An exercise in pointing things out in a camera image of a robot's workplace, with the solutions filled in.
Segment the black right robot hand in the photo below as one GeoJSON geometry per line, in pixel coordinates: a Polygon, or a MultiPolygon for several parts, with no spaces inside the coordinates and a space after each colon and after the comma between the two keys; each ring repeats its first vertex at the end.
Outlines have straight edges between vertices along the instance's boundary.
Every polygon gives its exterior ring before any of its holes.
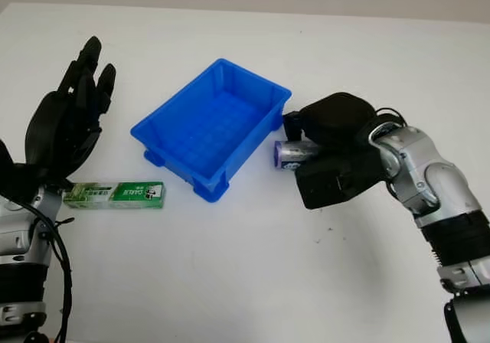
{"type": "Polygon", "coordinates": [[[290,142],[307,138],[330,152],[352,152],[356,136],[375,116],[366,100],[338,92],[283,115],[283,127],[290,142]]]}

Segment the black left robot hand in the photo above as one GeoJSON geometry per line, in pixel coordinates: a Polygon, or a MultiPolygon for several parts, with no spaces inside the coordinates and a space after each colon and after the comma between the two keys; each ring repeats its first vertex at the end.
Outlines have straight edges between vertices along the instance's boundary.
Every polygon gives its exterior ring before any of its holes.
{"type": "Polygon", "coordinates": [[[102,44],[92,36],[70,62],[58,88],[41,101],[25,137],[27,165],[45,181],[63,181],[90,156],[113,94],[116,68],[107,64],[95,78],[102,44]]]}

